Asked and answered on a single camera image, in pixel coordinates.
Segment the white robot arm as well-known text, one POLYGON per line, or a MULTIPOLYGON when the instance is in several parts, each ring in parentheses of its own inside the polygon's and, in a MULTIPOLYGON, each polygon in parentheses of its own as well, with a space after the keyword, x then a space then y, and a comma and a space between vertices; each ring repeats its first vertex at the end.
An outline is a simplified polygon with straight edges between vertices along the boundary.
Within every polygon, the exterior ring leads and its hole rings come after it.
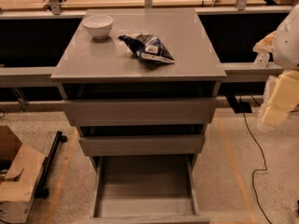
POLYGON ((270 76, 263 93, 257 127, 268 132, 276 129, 299 105, 299 5, 278 26, 253 47, 254 65, 266 67, 270 57, 284 71, 270 76))

